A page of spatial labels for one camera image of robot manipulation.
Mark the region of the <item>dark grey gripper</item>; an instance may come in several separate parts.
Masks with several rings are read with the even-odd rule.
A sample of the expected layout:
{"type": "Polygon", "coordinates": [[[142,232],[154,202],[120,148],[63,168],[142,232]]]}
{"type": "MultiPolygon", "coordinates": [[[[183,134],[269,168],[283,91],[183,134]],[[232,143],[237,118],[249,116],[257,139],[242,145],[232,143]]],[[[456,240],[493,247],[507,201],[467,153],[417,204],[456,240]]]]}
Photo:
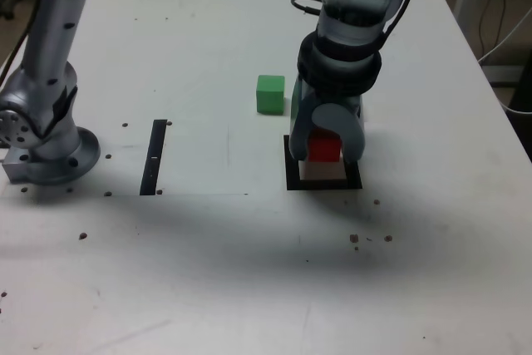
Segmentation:
{"type": "Polygon", "coordinates": [[[289,150],[295,160],[307,159],[313,124],[340,137],[346,162],[362,158],[366,144],[362,96],[319,95],[305,80],[297,79],[291,99],[289,135],[289,150]]]}

